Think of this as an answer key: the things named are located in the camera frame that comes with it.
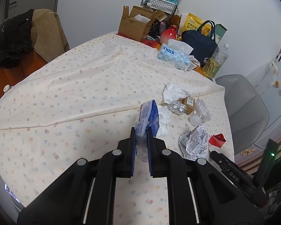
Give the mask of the red torn paper package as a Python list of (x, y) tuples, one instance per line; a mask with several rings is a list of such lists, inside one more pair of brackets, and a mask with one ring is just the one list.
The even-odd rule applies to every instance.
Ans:
[(226, 139), (224, 138), (224, 135), (222, 133), (212, 135), (209, 139), (209, 144), (217, 148), (221, 148), (225, 143)]

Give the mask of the blue tissue pack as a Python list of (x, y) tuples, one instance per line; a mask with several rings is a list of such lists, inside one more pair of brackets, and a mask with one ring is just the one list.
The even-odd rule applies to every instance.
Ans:
[(159, 112), (155, 100), (149, 100), (141, 104), (138, 121), (135, 123), (136, 156), (145, 163), (148, 162), (148, 129), (152, 129), (156, 137), (159, 130)]

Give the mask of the crumpled printed paper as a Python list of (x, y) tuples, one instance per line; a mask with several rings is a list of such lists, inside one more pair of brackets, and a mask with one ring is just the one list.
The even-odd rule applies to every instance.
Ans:
[(178, 138), (182, 156), (191, 161), (207, 157), (207, 142), (208, 134), (203, 123)]

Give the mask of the grey upholstered chair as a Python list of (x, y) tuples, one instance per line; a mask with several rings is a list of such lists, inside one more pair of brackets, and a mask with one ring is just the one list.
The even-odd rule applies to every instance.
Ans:
[(225, 88), (224, 101), (237, 155), (259, 139), (270, 115), (255, 88), (243, 75), (221, 76), (216, 83)]

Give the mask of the crushed clear plastic bottle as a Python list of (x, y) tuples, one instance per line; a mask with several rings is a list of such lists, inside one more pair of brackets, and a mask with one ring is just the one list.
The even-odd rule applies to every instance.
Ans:
[(193, 126), (198, 126), (201, 123), (206, 123), (211, 120), (210, 112), (207, 108), (205, 102), (198, 99), (195, 102), (195, 107), (193, 112), (189, 116), (189, 121)]

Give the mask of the small brown cardboard box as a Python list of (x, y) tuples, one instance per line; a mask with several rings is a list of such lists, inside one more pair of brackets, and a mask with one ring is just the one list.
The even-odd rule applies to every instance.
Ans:
[(191, 96), (187, 96), (182, 100), (182, 104), (186, 106), (185, 113), (187, 115), (190, 115), (195, 108), (195, 99)]

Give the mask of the floral cream tablecloth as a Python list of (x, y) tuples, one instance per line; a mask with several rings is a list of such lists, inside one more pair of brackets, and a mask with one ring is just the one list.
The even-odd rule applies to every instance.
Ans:
[(0, 205), (16, 221), (77, 159), (95, 160), (130, 135), (142, 103), (171, 83), (202, 99), (205, 129), (234, 158), (224, 88), (160, 61), (157, 50), (105, 34), (62, 54), (0, 99)]

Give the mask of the crumpled white tissue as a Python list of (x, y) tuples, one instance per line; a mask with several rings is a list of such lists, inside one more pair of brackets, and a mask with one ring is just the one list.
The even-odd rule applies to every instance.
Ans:
[(192, 96), (193, 92), (172, 83), (167, 83), (163, 90), (163, 101), (166, 104), (170, 104), (173, 101), (184, 99), (188, 96)]

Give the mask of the clear patterned drink bottle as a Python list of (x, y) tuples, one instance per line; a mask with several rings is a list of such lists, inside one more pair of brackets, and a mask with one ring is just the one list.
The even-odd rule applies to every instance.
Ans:
[(221, 47), (218, 46), (213, 55), (205, 63), (205, 66), (202, 68), (202, 72), (207, 78), (213, 79), (222, 65), (226, 62), (229, 57), (228, 48), (229, 45), (227, 43)]

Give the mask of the blue Thick tissue box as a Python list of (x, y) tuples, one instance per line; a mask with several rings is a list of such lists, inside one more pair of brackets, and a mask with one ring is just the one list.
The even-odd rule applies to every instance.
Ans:
[(190, 71), (196, 68), (196, 64), (191, 61), (190, 57), (192, 51), (193, 48), (187, 43), (169, 39), (167, 44), (161, 45), (157, 58), (179, 70)]

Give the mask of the navy lunch bag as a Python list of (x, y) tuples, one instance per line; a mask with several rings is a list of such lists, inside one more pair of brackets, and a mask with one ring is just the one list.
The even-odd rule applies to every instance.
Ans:
[[(211, 25), (209, 36), (202, 34), (202, 29), (206, 24)], [(217, 48), (215, 41), (215, 23), (211, 20), (206, 20), (200, 27), (195, 30), (182, 32), (182, 42), (193, 48), (190, 55), (193, 55), (200, 63), (200, 67), (204, 67), (208, 60)]]

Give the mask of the red round ornament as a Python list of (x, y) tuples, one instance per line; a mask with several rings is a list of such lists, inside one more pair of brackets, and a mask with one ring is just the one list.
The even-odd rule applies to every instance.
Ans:
[(160, 44), (168, 44), (168, 40), (177, 39), (177, 27), (176, 26), (170, 26), (168, 29), (166, 29), (160, 36)]

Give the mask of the yellow snack bag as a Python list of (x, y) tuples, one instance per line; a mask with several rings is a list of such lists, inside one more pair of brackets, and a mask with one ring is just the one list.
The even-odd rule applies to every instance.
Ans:
[[(189, 30), (196, 31), (203, 24), (203, 22), (204, 21), (199, 17), (189, 13), (182, 27), (182, 32), (189, 31)], [(201, 29), (201, 33), (204, 34), (205, 36), (208, 36), (211, 30), (212, 30), (212, 26), (209, 23), (207, 23)]]

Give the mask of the brown and black clothes pile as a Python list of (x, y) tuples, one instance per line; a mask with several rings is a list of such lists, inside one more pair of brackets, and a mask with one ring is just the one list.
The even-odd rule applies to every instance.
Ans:
[(12, 69), (35, 51), (50, 62), (69, 50), (57, 13), (30, 9), (0, 24), (0, 67)]

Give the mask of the open cardboard box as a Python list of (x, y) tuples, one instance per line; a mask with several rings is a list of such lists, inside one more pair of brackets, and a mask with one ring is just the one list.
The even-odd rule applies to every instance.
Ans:
[(129, 11), (129, 6), (123, 6), (118, 33), (140, 42), (149, 34), (155, 21), (162, 21), (166, 17), (161, 10), (154, 12), (143, 7), (133, 6)]

